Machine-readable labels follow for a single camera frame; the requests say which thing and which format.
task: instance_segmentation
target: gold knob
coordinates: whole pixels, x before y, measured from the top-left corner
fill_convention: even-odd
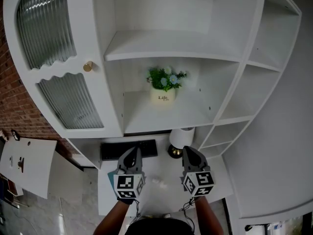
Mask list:
[[[93,62],[92,61],[88,61],[84,64],[84,71],[89,72],[92,70],[92,65]]]

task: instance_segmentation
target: cabinet door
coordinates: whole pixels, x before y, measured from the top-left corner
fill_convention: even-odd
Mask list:
[[[93,0],[4,0],[3,17],[19,75],[52,127],[63,138],[122,136]]]
[[[42,198],[47,198],[50,168],[57,142],[13,137],[5,143],[0,173],[9,180]]]

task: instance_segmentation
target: white wall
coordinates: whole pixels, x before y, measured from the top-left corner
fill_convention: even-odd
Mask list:
[[[303,18],[285,73],[224,154],[241,217],[286,212],[313,200],[313,0],[294,2]]]

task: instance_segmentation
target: white lampshade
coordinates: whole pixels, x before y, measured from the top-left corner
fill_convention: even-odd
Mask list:
[[[174,129],[170,134],[170,143],[177,149],[183,149],[184,146],[190,146],[194,139],[195,128]]]

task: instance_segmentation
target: potted plant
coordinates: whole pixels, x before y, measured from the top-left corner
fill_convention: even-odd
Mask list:
[[[181,87],[180,80],[187,74],[182,71],[176,74],[170,66],[165,69],[149,69],[147,82],[151,83],[150,99],[154,104],[169,104],[175,100],[175,89]]]

